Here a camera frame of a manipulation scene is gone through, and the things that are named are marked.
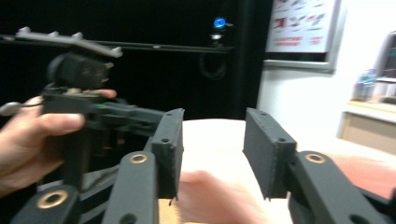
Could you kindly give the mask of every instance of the bottle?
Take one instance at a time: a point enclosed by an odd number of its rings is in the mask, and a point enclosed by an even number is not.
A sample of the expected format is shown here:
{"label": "bottle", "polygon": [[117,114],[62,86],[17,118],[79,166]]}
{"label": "bottle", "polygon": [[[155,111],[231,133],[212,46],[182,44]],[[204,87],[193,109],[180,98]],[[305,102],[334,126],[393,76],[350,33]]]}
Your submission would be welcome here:
{"label": "bottle", "polygon": [[372,98],[376,81],[376,70],[364,71],[358,78],[353,91],[353,100],[368,101]]}

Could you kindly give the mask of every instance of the white wall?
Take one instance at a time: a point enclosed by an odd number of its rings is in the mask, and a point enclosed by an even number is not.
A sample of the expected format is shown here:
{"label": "white wall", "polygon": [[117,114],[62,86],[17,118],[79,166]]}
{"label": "white wall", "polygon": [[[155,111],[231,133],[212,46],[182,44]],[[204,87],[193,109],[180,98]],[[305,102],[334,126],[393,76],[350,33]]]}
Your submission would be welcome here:
{"label": "white wall", "polygon": [[344,35],[334,75],[264,67],[258,108],[284,127],[336,136],[361,71],[378,66],[387,35],[396,30],[395,0],[344,0]]}

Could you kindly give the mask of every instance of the framed poster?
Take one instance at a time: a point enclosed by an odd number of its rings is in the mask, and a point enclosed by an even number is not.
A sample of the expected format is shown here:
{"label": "framed poster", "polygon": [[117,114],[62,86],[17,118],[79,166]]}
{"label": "framed poster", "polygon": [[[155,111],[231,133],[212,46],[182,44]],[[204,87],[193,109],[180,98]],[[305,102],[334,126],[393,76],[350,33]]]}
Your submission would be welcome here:
{"label": "framed poster", "polygon": [[341,0],[275,0],[265,65],[332,72],[344,20]]}
{"label": "framed poster", "polygon": [[390,32],[385,42],[376,80],[396,82],[396,31]]}

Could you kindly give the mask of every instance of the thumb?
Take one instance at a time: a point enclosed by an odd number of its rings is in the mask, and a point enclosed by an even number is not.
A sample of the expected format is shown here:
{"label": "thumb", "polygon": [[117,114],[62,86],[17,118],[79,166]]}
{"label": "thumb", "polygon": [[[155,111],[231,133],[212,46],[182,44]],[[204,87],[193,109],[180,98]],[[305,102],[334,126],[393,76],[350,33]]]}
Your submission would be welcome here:
{"label": "thumb", "polygon": [[18,131],[22,146],[40,144],[49,135],[64,135],[81,129],[85,119],[80,114],[45,114],[28,122]]}

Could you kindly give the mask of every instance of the black backdrop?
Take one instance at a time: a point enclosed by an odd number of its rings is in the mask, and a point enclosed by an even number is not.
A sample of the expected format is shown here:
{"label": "black backdrop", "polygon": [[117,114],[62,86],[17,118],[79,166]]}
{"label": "black backdrop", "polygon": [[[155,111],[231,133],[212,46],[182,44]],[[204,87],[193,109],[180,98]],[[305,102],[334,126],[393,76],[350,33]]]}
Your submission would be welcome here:
{"label": "black backdrop", "polygon": [[[271,7],[267,0],[2,0],[0,35],[29,26],[39,33],[82,32],[90,40],[209,47],[214,18],[226,17],[233,24],[226,46],[233,50],[220,56],[223,78],[203,76],[201,53],[125,49],[110,60],[115,66],[106,87],[130,104],[183,107],[185,119],[243,119],[246,107],[256,106]],[[0,104],[38,95],[48,63],[62,52],[0,44]]]}

